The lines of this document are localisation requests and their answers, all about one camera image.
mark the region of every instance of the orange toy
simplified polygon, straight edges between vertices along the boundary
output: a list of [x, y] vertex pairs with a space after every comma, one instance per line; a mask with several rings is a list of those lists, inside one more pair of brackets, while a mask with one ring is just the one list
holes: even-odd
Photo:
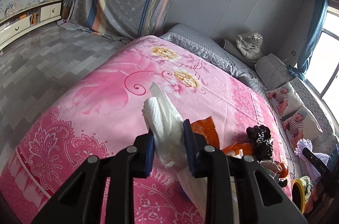
[[285, 178], [289, 175], [289, 168], [285, 163], [280, 163], [280, 166], [282, 167], [282, 171], [279, 172], [279, 178]]
[[198, 120], [191, 124], [192, 131], [194, 133], [203, 135], [206, 139], [207, 144], [220, 148], [219, 137], [215, 131], [215, 126], [212, 117], [208, 117], [204, 120]]
[[230, 151], [234, 151], [235, 155], [238, 155], [240, 149], [242, 149], [244, 155], [253, 155], [253, 147], [250, 143], [238, 144], [238, 142], [235, 142], [234, 144], [223, 148], [222, 152], [227, 154]]

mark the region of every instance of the white tissue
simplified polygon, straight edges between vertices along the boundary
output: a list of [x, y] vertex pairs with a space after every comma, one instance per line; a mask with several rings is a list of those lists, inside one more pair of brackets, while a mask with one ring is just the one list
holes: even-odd
[[156, 154], [166, 168], [182, 169], [187, 165], [182, 117], [155, 82], [150, 91], [154, 97], [144, 102], [142, 114], [154, 134]]
[[207, 178], [193, 178], [186, 166], [177, 173], [178, 180], [184, 192], [198, 209], [201, 217], [205, 219], [207, 200]]

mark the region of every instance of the black object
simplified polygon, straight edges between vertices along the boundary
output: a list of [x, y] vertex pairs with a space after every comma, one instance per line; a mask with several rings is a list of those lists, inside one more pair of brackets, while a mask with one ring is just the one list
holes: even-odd
[[207, 145], [203, 135], [193, 133], [189, 120], [184, 121], [184, 140], [192, 176], [207, 177], [206, 224], [233, 223], [230, 176], [236, 184], [241, 224], [307, 223], [252, 156], [242, 159], [225, 156], [221, 150]]
[[270, 160], [273, 153], [270, 129], [264, 125], [254, 126], [248, 127], [246, 133], [253, 145], [255, 158], [258, 161]]
[[277, 181], [278, 185], [279, 185], [281, 188], [286, 187], [286, 186], [287, 186], [287, 182], [288, 182], [287, 179], [285, 179], [285, 180], [279, 179], [279, 180]]
[[90, 156], [36, 215], [32, 224], [99, 224], [107, 177], [106, 223], [134, 223], [133, 177], [147, 178], [154, 157], [151, 131], [115, 156]]
[[331, 196], [331, 198], [335, 198], [339, 190], [338, 176], [335, 176], [324, 162], [316, 157], [308, 148], [302, 150], [302, 155], [304, 155], [320, 173], [320, 182], [324, 186], [324, 192]]

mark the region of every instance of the yellow flower print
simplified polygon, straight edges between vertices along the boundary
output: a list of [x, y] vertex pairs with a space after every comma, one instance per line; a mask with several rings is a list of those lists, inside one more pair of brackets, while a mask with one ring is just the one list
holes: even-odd
[[179, 80], [182, 81], [182, 83], [186, 86], [192, 86], [193, 88], [199, 88], [201, 87], [201, 84], [198, 80], [198, 78], [187, 72], [185, 69], [183, 68], [176, 68], [174, 67], [174, 69], [176, 70], [174, 72], [174, 76]]
[[177, 52], [171, 49], [168, 49], [166, 47], [162, 47], [162, 46], [152, 47], [151, 53], [155, 56], [161, 57], [164, 60], [169, 60], [169, 61], [175, 61], [178, 58], [180, 58]]

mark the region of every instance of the tiled floor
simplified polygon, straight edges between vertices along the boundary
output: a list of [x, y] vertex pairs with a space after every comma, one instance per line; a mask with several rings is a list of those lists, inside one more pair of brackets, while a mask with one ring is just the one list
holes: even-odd
[[52, 23], [4, 48], [0, 55], [0, 173], [40, 114], [122, 46]]

